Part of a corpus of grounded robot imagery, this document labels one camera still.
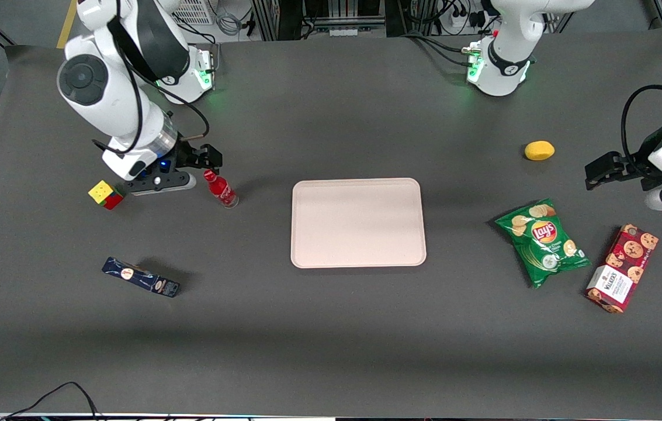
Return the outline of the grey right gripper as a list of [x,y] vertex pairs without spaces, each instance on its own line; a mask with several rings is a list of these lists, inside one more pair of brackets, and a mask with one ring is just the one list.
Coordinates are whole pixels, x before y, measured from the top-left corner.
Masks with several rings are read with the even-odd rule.
[[[223,157],[213,146],[202,146],[199,150],[189,142],[178,142],[176,146],[175,168],[205,168],[205,170],[220,171]],[[124,183],[124,190],[131,195],[164,194],[178,190],[192,189],[197,184],[196,179],[186,171],[171,171],[156,173],[144,178],[137,178]]]

